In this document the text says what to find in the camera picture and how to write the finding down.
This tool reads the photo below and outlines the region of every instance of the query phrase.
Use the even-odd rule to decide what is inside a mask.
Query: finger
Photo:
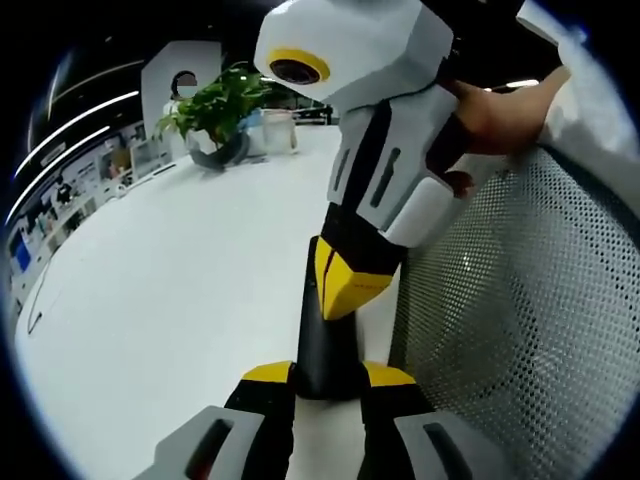
[[[469,190],[475,187],[473,178],[467,172],[447,172],[441,178],[451,187],[455,198],[466,198]]]

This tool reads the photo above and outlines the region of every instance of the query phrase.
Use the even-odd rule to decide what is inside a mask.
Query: green leaves
[[[259,73],[234,64],[193,98],[180,103],[175,113],[162,117],[158,137],[166,130],[178,131],[186,139],[189,130],[206,130],[216,144],[224,145],[236,133],[238,122],[264,105],[271,89]]]

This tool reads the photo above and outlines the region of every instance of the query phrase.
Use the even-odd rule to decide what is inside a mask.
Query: ceiling light
[[[537,80],[520,80],[518,82],[509,82],[507,83],[507,87],[509,88],[520,88],[520,87],[534,87],[538,85]]]
[[[7,215],[7,219],[5,220],[4,224],[7,225],[7,223],[9,223],[9,220],[11,219],[11,216],[15,213],[15,211],[18,209],[18,207],[20,206],[20,204],[22,203],[22,201],[25,199],[25,197],[29,194],[29,192],[31,192],[31,190],[33,190],[33,188],[38,184],[38,182],[40,180],[42,180],[44,178],[44,176],[49,173],[51,170],[53,170],[53,168],[58,165],[62,160],[64,160],[65,158],[67,158],[71,153],[73,153],[74,151],[76,151],[78,148],[80,148],[82,145],[84,145],[85,143],[87,143],[88,141],[94,139],[95,137],[97,137],[98,135],[103,134],[104,132],[106,132],[107,130],[109,130],[109,128],[111,128],[110,126],[106,126],[106,127],[102,127],[100,130],[93,132],[91,135],[89,135],[88,137],[83,138],[82,140],[80,140],[78,143],[76,143],[73,147],[65,150],[64,152],[62,152],[58,157],[56,157],[55,160],[53,160],[49,165],[47,165],[47,167],[45,169],[43,169],[38,176],[29,184],[29,186],[27,188],[24,189],[24,191],[20,194],[20,196],[18,197],[18,199],[16,200],[16,203],[13,204],[13,207],[11,207],[11,210],[9,210],[9,215]]]
[[[33,110],[31,110],[31,115],[29,115],[29,129],[27,130],[27,151],[31,150],[31,145],[33,145]]]
[[[49,102],[47,103],[47,121],[51,120],[51,110],[53,108],[53,95],[56,93],[59,74],[60,74],[60,67],[58,66],[58,68],[56,68],[56,74],[53,76],[53,82],[51,82],[51,88],[49,89]]]
[[[51,142],[51,140],[53,140],[54,138],[56,138],[58,135],[60,135],[62,132],[64,132],[67,128],[69,128],[71,125],[74,125],[76,123],[78,123],[80,120],[82,120],[85,117],[88,117],[89,115],[91,115],[92,113],[97,112],[98,110],[102,110],[105,107],[108,107],[109,105],[113,105],[114,103],[118,103],[122,100],[126,100],[127,98],[131,98],[131,97],[135,97],[136,95],[138,95],[140,92],[138,92],[137,90],[134,92],[129,92],[125,95],[120,95],[119,97],[116,98],[112,98],[109,101],[106,101],[104,103],[101,103],[100,105],[96,105],[93,108],[90,108],[89,110],[87,110],[84,113],[81,113],[80,115],[78,115],[77,117],[69,120],[67,123],[65,123],[63,126],[61,126],[59,129],[57,129],[55,132],[53,132],[51,135],[49,135],[47,138],[45,138],[42,142],[40,142],[39,145],[36,146],[36,148],[34,148],[33,150],[31,150],[31,152],[29,153],[29,155],[27,155],[27,158],[25,158],[22,163],[20,165],[18,165],[18,168],[16,169],[16,173],[13,174],[13,178],[16,178],[18,176],[18,174],[20,173],[20,171],[27,166],[27,164],[31,161],[31,159],[40,151],[42,150],[49,142]]]
[[[118,70],[122,70],[125,68],[129,68],[129,67],[133,67],[135,65],[140,65],[144,63],[144,60],[136,60],[134,62],[129,62],[129,63],[125,63],[123,65],[118,65],[117,67],[113,67],[113,68],[109,68],[108,70],[104,70],[103,72],[100,73],[96,73],[95,75],[93,75],[92,77],[89,78],[85,78],[84,80],[82,80],[81,82],[76,83],[75,85],[67,88],[64,92],[62,92],[60,95],[58,95],[56,98],[53,99],[54,103],[57,102],[58,100],[60,100],[62,97],[64,97],[66,94],[72,92],[73,90],[75,90],[78,87],[81,87],[82,85],[84,85],[85,83],[89,83],[92,82],[93,80],[95,80],[96,78],[100,78],[103,75],[107,75],[109,73],[113,73],[113,72],[117,72]]]

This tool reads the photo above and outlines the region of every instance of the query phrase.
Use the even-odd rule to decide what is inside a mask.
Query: white sleeve
[[[171,113],[171,108],[173,107],[173,101],[169,101],[167,103],[164,104],[164,107],[162,107],[162,114],[163,115],[169,115]]]
[[[523,13],[529,21],[522,21]],[[546,28],[545,38],[558,44],[560,59],[571,73],[551,103],[540,143],[598,177],[640,217],[640,143],[614,83],[575,32],[569,33],[530,0],[518,17],[528,28],[535,24],[533,30]]]

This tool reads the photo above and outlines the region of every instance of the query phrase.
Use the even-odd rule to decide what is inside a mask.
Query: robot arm
[[[438,83],[452,42],[418,0],[289,0],[262,24],[256,67],[341,114],[315,252],[325,320],[382,292],[454,197],[437,167],[465,147],[457,99]]]

